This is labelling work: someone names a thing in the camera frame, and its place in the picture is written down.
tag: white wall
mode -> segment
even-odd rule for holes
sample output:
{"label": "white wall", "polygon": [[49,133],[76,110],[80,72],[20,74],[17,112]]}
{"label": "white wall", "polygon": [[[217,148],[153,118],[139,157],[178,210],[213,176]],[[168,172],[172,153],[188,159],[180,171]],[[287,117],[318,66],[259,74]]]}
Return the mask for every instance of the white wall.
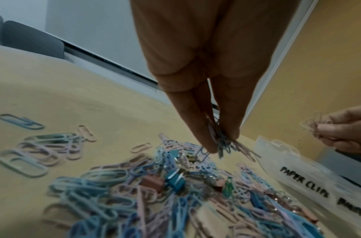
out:
{"label": "white wall", "polygon": [[0,0],[0,16],[45,31],[48,0]]}

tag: wall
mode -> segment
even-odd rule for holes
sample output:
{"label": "wall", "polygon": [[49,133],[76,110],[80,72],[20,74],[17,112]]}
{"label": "wall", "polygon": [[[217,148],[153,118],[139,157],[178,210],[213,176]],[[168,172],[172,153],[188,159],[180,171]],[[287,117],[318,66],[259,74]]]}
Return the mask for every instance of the wall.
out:
{"label": "wall", "polygon": [[0,16],[44,31],[47,0],[0,0]]}
{"label": "wall", "polygon": [[299,123],[361,104],[361,0],[320,0],[241,128],[316,159],[324,146]]}

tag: wooden table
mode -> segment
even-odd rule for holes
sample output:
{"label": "wooden table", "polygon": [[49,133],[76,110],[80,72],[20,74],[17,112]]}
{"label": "wooden table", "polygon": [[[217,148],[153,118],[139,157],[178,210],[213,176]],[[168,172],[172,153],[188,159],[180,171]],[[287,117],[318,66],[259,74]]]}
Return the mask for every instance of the wooden table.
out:
{"label": "wooden table", "polygon": [[[0,237],[58,238],[65,231],[41,222],[43,209],[57,201],[46,196],[48,185],[59,176],[79,176],[92,166],[118,163],[132,157],[129,149],[150,142],[160,143],[157,134],[197,143],[174,108],[125,88],[107,78],[79,68],[65,60],[0,46],[0,114],[25,116],[46,125],[31,131],[0,120],[0,151],[13,148],[25,137],[75,132],[76,126],[90,127],[97,137],[86,142],[84,156],[49,168],[41,178],[26,178],[0,165]],[[239,139],[252,147],[254,141]],[[154,153],[154,148],[147,151]],[[279,190],[286,190],[311,208],[318,208],[320,228],[326,238],[356,238],[353,228],[319,208],[305,197],[282,187],[268,177],[258,163],[233,153],[224,160],[212,156],[219,168],[235,170],[244,161]]]}

